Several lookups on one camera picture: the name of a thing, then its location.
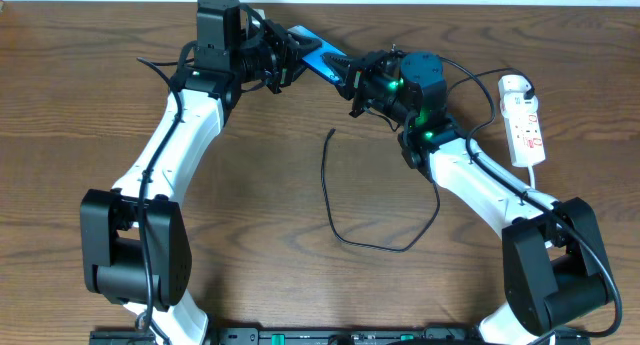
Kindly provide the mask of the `blue Galaxy smartphone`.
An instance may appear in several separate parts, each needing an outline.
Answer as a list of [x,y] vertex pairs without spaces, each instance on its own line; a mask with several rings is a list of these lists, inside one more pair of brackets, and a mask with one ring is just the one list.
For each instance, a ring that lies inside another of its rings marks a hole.
[[288,32],[292,35],[318,40],[320,46],[304,56],[303,63],[330,84],[342,83],[344,75],[340,75],[335,67],[338,60],[347,59],[345,53],[302,25],[293,26],[288,29]]

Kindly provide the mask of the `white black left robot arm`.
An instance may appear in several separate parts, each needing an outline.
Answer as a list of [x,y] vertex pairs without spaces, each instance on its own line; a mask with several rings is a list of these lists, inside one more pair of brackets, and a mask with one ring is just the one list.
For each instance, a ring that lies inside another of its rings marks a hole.
[[198,0],[197,34],[164,77],[165,112],[131,168],[80,205],[87,289],[135,316],[93,344],[202,344],[208,314],[188,290],[192,253],[181,214],[193,175],[240,97],[291,85],[320,41],[239,0]]

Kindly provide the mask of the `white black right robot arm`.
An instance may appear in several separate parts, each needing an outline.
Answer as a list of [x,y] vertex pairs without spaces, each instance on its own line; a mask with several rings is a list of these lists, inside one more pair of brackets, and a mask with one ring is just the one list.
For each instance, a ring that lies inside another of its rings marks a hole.
[[429,52],[327,52],[330,81],[354,117],[373,108],[402,126],[408,166],[463,200],[500,236],[506,302],[478,325],[494,344],[607,337],[622,320],[593,209],[526,185],[483,152],[447,110],[446,59]]

